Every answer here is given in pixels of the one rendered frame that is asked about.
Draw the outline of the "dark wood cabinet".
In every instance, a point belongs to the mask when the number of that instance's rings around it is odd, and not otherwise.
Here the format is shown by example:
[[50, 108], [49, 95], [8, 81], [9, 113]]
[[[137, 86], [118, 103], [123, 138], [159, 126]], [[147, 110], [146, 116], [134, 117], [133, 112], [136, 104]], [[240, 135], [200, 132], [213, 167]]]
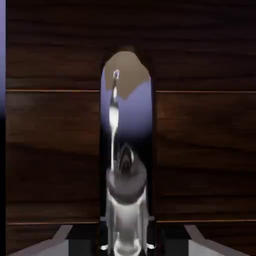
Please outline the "dark wood cabinet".
[[[8, 92], [98, 93], [100, 122], [101, 68], [124, 47], [149, 64], [156, 113], [158, 93], [256, 94], [256, 0], [6, 0], [6, 18], [6, 115]], [[7, 156], [5, 171], [7, 254], [100, 217], [10, 222]], [[256, 219], [156, 219], [256, 256]]]

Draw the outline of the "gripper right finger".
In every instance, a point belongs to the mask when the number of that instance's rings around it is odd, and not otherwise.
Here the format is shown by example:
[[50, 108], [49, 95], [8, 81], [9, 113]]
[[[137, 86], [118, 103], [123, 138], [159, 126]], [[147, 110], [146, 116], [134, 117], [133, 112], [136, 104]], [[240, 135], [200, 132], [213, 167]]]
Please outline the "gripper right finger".
[[157, 256], [250, 256], [206, 239], [196, 225], [160, 224]]

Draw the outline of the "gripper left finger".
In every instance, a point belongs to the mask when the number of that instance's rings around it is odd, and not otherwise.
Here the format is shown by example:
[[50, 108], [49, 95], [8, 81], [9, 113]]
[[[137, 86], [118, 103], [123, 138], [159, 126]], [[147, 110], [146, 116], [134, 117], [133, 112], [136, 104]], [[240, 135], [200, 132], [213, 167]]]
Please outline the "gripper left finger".
[[51, 239], [37, 242], [7, 256], [98, 256], [96, 224], [61, 225]]

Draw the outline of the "dark wood cabinet door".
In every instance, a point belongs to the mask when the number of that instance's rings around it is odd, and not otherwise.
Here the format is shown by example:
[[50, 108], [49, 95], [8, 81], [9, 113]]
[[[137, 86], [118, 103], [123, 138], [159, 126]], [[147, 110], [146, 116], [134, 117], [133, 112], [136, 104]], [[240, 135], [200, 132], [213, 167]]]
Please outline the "dark wood cabinet door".
[[[8, 220], [100, 214], [96, 92], [6, 95]], [[153, 210], [160, 220], [256, 220], [256, 93], [156, 96]]]

